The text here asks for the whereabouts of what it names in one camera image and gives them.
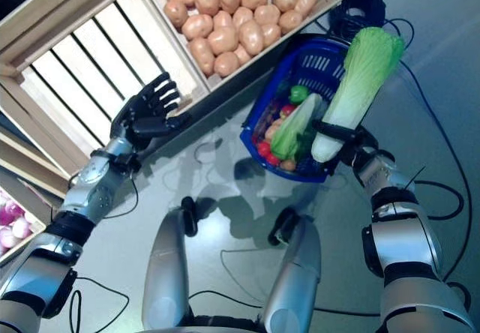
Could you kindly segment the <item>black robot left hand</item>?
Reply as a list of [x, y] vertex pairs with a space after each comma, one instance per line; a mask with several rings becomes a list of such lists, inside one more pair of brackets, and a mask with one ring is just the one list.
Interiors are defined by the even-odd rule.
[[179, 108], [179, 98], [176, 82], [161, 73], [127, 100], [112, 121], [109, 137], [126, 139], [136, 152], [147, 149], [154, 138], [179, 130], [190, 119], [188, 112], [171, 114]]

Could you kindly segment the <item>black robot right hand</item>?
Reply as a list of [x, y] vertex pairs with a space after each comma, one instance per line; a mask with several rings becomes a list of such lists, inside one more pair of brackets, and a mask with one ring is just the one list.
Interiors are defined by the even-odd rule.
[[349, 164], [363, 148], [379, 147], [377, 139], [361, 125], [353, 129], [316, 119], [312, 121], [312, 128], [316, 136], [310, 154], [326, 167], [333, 167], [339, 161]]

